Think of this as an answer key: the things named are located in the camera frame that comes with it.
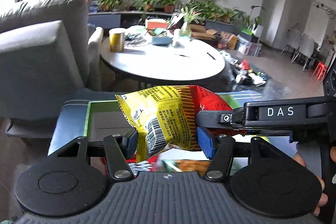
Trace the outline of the person right hand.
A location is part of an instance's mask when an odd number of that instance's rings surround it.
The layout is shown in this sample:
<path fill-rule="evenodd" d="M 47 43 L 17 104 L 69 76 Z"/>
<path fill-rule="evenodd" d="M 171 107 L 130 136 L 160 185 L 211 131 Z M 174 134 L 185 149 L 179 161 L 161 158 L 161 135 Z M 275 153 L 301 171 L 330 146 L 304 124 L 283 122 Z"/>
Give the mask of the person right hand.
<path fill-rule="evenodd" d="M 330 150 L 330 157 L 332 159 L 333 162 L 335 162 L 336 160 L 336 147 L 332 147 L 331 150 Z M 293 159 L 298 162 L 299 164 L 301 164 L 302 166 L 306 167 L 306 163 L 304 161 L 304 159 L 299 155 L 299 153 L 296 153 L 293 157 Z M 321 184 L 321 187 L 322 187 L 322 190 L 324 190 L 325 188 L 325 183 L 323 181 L 322 178 L 320 178 L 319 176 L 317 176 L 320 184 Z M 313 214 L 317 217 L 319 216 L 320 214 L 320 211 L 321 211 L 321 207 L 325 206 L 328 202 L 328 196 L 325 194 L 325 193 L 322 193 L 321 194 L 321 198 L 319 199 L 319 202 L 318 202 L 318 205 L 317 207 L 315 208 Z"/>

